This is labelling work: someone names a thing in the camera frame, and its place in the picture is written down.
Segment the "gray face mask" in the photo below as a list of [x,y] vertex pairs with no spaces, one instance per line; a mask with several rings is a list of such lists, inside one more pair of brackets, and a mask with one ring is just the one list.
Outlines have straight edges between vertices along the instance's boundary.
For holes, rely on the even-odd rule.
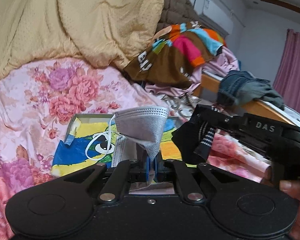
[[152,162],[160,150],[163,129],[169,110],[161,106],[131,108],[115,113],[117,131],[112,167],[120,161],[137,158],[140,147]]

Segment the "silver screw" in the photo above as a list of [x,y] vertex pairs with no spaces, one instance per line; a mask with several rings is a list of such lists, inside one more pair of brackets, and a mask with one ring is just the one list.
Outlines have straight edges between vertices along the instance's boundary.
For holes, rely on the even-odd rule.
[[188,195],[188,199],[192,200],[192,201],[200,201],[203,199],[202,194],[198,193],[198,192],[194,192],[194,193],[190,193]]
[[148,203],[151,204],[151,205],[153,205],[153,204],[156,203],[156,201],[154,199],[148,199]]
[[115,195],[112,193],[103,193],[99,198],[103,201],[112,201],[115,199]]

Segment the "yellow blanket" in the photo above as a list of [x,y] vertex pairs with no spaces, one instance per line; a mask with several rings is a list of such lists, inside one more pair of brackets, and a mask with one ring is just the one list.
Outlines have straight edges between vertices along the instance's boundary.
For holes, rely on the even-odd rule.
[[0,80],[33,60],[123,69],[153,37],[164,0],[0,0]]

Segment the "pink stripe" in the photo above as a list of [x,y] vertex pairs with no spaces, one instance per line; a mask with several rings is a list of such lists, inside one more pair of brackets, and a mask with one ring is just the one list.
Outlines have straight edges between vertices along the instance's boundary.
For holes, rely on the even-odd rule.
[[177,38],[172,45],[179,49],[189,61],[193,61],[197,57],[201,56],[199,49],[186,36],[180,35],[180,37]]

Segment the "curtain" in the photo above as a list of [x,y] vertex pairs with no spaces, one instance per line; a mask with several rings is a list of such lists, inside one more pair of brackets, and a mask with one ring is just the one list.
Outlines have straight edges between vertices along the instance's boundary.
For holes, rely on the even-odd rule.
[[288,29],[274,89],[282,95],[287,106],[300,113],[300,33],[292,29]]

